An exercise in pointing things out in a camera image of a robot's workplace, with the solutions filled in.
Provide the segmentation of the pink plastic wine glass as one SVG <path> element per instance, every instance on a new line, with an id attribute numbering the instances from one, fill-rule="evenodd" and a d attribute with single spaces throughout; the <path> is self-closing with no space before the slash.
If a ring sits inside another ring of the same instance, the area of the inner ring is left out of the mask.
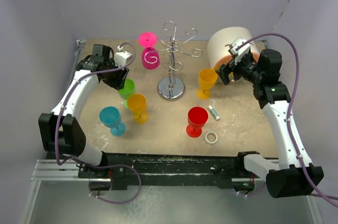
<path id="1" fill-rule="evenodd" d="M 160 64 L 159 54 L 155 49 L 157 36 L 152 32 L 144 32 L 139 36 L 138 43 L 144 48 L 141 55 L 143 67 L 148 70 L 156 69 Z"/>

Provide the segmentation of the green plastic wine glass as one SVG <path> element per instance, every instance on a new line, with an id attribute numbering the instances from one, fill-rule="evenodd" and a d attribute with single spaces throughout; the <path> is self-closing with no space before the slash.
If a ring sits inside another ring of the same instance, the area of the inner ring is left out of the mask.
<path id="1" fill-rule="evenodd" d="M 124 87 L 118 90 L 118 94 L 124 100 L 124 106 L 128 108 L 127 100 L 128 98 L 135 93 L 135 83 L 131 79 L 126 79 L 124 82 Z"/>

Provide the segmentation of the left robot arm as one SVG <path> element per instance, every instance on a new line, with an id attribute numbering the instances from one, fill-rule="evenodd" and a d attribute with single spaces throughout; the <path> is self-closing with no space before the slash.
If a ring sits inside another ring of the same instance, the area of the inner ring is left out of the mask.
<path id="1" fill-rule="evenodd" d="M 79 119 L 89 96 L 100 82 L 116 90 L 123 89 L 129 73 L 128 66 L 136 58 L 136 50 L 128 52 L 125 44 L 117 51 L 103 44 L 95 44 L 92 53 L 76 65 L 73 79 L 66 93 L 49 113 L 42 113 L 38 125 L 43 148 L 55 154 L 58 165 L 74 158 L 90 165 L 90 172 L 98 178 L 107 175 L 109 165 L 103 152 L 87 142 Z"/>

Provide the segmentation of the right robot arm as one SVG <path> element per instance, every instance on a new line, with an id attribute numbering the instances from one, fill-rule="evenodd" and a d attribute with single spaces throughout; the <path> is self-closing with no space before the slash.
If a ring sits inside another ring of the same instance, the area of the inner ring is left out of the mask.
<path id="1" fill-rule="evenodd" d="M 235 172 L 240 177 L 255 174 L 266 182 L 273 198 L 310 195 L 311 183 L 319 184 L 323 169 L 314 166 L 299 137 L 293 116 L 288 111 L 291 97 L 287 87 L 279 80 L 282 65 L 278 51 L 264 49 L 254 60 L 250 50 L 242 53 L 231 51 L 232 59 L 217 70 L 225 85 L 244 78 L 253 85 L 253 95 L 267 117 L 278 150 L 278 163 L 262 157 L 257 152 L 240 152 Z"/>

